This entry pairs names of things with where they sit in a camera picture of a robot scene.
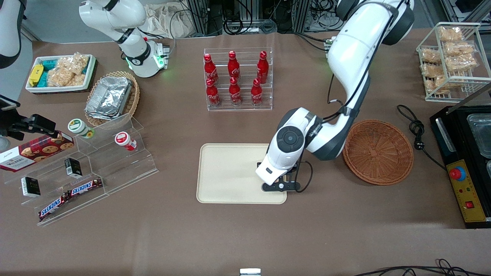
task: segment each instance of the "emergency stop button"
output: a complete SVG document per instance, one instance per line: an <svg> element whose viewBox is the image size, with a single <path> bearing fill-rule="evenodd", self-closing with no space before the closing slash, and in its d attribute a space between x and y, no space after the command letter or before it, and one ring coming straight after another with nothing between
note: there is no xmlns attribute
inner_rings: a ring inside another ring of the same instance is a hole
<svg viewBox="0 0 491 276"><path fill-rule="evenodd" d="M450 170L450 177L457 181L463 181L466 177L465 170L461 166L457 166Z"/></svg>

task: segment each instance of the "red button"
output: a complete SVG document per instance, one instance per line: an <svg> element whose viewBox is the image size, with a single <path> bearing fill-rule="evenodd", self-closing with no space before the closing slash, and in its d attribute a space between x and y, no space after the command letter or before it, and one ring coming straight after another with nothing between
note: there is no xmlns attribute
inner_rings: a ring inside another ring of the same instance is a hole
<svg viewBox="0 0 491 276"><path fill-rule="evenodd" d="M459 180L462 177L462 173L459 169L453 168L450 170L450 177L455 180Z"/></svg>
<svg viewBox="0 0 491 276"><path fill-rule="evenodd" d="M465 206L467 207L467 209L472 209L474 208L474 203L472 203L472 201L466 201Z"/></svg>

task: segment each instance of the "round wicker basket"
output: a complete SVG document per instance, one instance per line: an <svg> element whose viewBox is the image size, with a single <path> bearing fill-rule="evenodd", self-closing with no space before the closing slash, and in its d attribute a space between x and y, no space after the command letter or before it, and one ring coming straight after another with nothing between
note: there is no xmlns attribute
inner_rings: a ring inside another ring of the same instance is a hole
<svg viewBox="0 0 491 276"><path fill-rule="evenodd" d="M121 72L121 71L109 73L109 74L103 76L102 78L104 78L104 77L125 77L125 78L132 81L133 85L131 87L130 96L128 97L128 100L126 101L126 105L125 105L123 114L129 113L129 114L131 114L131 116L133 116L133 114L135 114L136 107L138 106L138 101L140 100L140 88L138 87L138 83L136 82L136 79L130 73ZM87 102L89 102L90 98L94 94L95 87L97 87L97 85L99 84L99 82L101 81L102 78L100 78L92 87L92 89L89 93L89 96L87 98ZM87 118L87 121L91 125L93 125L94 127L102 125L102 124L109 121L109 120L92 118L87 113L85 113L85 117ZM127 121L125 121L125 122L121 121L118 123L125 124L125 123L127 123Z"/></svg>
<svg viewBox="0 0 491 276"><path fill-rule="evenodd" d="M414 161L406 136L395 126L378 120L353 125L343 157L356 176L375 185L401 182L411 172Z"/></svg>

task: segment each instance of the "teal package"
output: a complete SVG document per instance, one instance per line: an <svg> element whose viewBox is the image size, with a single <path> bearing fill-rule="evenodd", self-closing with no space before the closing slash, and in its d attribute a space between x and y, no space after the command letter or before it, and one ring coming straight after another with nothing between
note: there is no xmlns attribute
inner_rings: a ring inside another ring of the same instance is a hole
<svg viewBox="0 0 491 276"><path fill-rule="evenodd" d="M37 87L48 87L48 72L43 72L41 79L39 80Z"/></svg>
<svg viewBox="0 0 491 276"><path fill-rule="evenodd" d="M44 71L50 71L51 69L55 68L57 63L58 63L58 60L56 60L56 59L44 60L43 61Z"/></svg>

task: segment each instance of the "coca-cola bottle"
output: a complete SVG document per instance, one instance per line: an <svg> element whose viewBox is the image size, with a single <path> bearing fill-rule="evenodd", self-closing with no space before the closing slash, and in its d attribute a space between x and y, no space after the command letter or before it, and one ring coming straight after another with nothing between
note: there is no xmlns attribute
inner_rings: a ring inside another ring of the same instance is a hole
<svg viewBox="0 0 491 276"><path fill-rule="evenodd" d="M232 105L235 107L241 105L241 88L237 85L237 78L230 78L230 87L228 88L228 92L230 93L230 100L232 101Z"/></svg>
<svg viewBox="0 0 491 276"><path fill-rule="evenodd" d="M228 52L228 75L237 79L237 83L241 81L241 67L236 59L235 51Z"/></svg>
<svg viewBox="0 0 491 276"><path fill-rule="evenodd" d="M250 93L252 105L255 107L260 106L263 103L263 89L261 88L259 79L254 79Z"/></svg>
<svg viewBox="0 0 491 276"><path fill-rule="evenodd" d="M206 80L206 95L208 96L210 106L216 108L221 105L218 89L215 87L215 81L212 78Z"/></svg>
<svg viewBox="0 0 491 276"><path fill-rule="evenodd" d="M259 53L259 62L257 62L257 78L261 83L266 83L266 80L268 79L268 71L270 69L270 65L268 64L266 57L266 51L261 51Z"/></svg>
<svg viewBox="0 0 491 276"><path fill-rule="evenodd" d="M206 78L212 78L213 81L218 82L217 67L212 61L212 56L210 54L205 54L204 59Z"/></svg>

